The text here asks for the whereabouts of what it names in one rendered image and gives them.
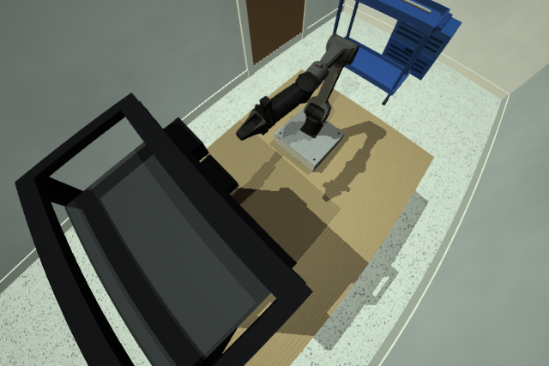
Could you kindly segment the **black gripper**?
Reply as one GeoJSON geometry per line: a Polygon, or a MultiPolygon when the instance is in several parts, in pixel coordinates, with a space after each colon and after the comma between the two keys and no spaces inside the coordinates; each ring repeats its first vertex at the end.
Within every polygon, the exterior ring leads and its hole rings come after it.
{"type": "Polygon", "coordinates": [[[265,135],[270,128],[287,114],[285,104],[278,97],[269,99],[264,96],[259,102],[260,105],[255,105],[255,109],[251,110],[246,121],[236,132],[236,136],[241,141],[253,135],[265,135]]]}

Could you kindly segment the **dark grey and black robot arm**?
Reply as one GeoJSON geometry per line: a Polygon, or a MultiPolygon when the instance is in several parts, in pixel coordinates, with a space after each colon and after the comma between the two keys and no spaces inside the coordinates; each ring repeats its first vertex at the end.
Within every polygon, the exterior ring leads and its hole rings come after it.
{"type": "Polygon", "coordinates": [[[299,74],[295,83],[275,95],[275,97],[281,99],[285,104],[287,114],[299,106],[299,103],[304,104],[308,102],[304,109],[304,113],[306,114],[305,124],[300,131],[312,138],[316,138],[323,127],[323,123],[329,116],[331,110],[329,96],[335,87],[341,71],[346,64],[351,65],[359,50],[359,44],[345,39],[336,33],[329,37],[326,46],[326,52],[320,61],[315,61],[304,73],[299,74]],[[323,84],[318,95],[311,98],[315,89],[322,82],[323,84]]]}

